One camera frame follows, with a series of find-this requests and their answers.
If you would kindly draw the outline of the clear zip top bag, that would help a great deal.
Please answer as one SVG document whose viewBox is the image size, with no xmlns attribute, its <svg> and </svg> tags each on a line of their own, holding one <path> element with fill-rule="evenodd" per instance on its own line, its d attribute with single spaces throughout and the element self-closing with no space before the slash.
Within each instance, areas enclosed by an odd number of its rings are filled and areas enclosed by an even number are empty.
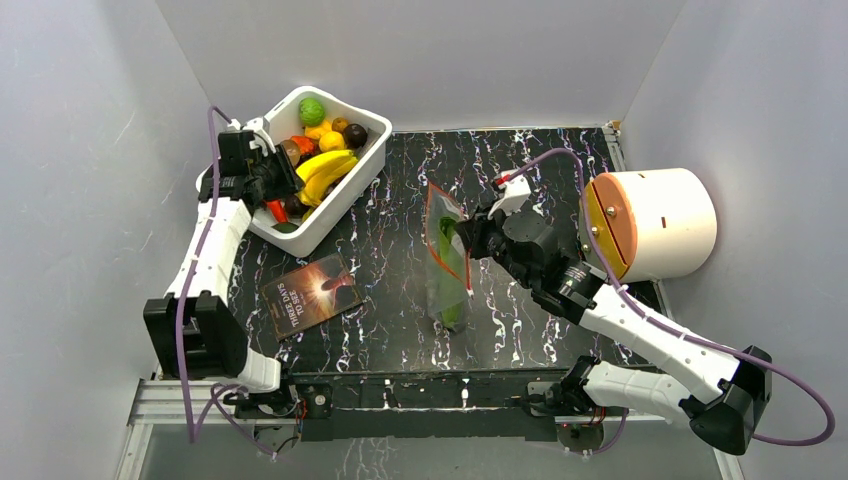
<svg viewBox="0 0 848 480">
<path fill-rule="evenodd" d="M 435 184 L 428 185 L 424 218 L 427 253 L 427 313 L 443 329 L 461 333 L 472 296 L 470 261 L 456 226 L 466 219 L 462 207 Z"/>
</svg>

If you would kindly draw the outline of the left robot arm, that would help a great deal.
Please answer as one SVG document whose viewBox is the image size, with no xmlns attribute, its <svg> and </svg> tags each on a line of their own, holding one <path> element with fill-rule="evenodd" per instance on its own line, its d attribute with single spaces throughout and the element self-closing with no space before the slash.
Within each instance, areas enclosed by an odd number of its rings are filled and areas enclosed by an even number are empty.
<svg viewBox="0 0 848 480">
<path fill-rule="evenodd" d="M 197 179 L 197 220 L 174 280 L 150 299 L 143 318 L 165 376 L 229 378 L 260 393 L 275 416 L 294 411 L 297 387 L 279 361 L 253 350 L 228 305 L 239 244 L 255 212 L 295 192 L 301 181 L 263 127 L 230 125 L 217 135 L 216 159 Z"/>
</svg>

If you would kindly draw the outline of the yellow banana bunch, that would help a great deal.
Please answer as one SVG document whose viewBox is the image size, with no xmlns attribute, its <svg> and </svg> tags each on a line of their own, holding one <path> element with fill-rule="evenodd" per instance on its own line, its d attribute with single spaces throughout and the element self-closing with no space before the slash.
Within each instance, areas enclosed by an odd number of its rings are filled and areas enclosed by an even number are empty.
<svg viewBox="0 0 848 480">
<path fill-rule="evenodd" d="M 303 182 L 297 197 L 309 207 L 318 207 L 329 186 L 347 175 L 358 161 L 353 150 L 330 151 L 307 160 L 296 169 Z"/>
</svg>

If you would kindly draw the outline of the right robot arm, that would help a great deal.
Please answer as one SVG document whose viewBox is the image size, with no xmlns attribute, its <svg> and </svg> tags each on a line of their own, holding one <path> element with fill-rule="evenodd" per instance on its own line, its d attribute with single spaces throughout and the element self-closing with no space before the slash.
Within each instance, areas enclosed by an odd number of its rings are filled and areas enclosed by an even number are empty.
<svg viewBox="0 0 848 480">
<path fill-rule="evenodd" d="M 606 336 L 648 360 L 658 372 L 617 367 L 581 356 L 558 382 L 528 386 L 523 408 L 539 416 L 588 414 L 621 407 L 689 426 L 711 447 L 746 452 L 771 395 L 768 355 L 750 346 L 744 359 L 708 348 L 698 336 L 616 288 L 605 273 L 562 247 L 534 212 L 477 213 L 450 227 L 447 246 L 489 258 L 549 314 Z"/>
</svg>

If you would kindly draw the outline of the green leafy vegetable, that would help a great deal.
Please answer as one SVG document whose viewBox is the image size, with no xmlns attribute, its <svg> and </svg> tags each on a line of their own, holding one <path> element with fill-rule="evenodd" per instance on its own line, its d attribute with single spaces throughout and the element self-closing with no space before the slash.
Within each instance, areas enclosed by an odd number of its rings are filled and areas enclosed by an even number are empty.
<svg viewBox="0 0 848 480">
<path fill-rule="evenodd" d="M 442 216 L 438 222 L 436 243 L 437 274 L 435 280 L 435 315 L 442 326 L 451 332 L 465 329 L 464 311 L 468 300 L 465 257 L 454 244 L 458 239 L 454 232 L 456 219 Z"/>
</svg>

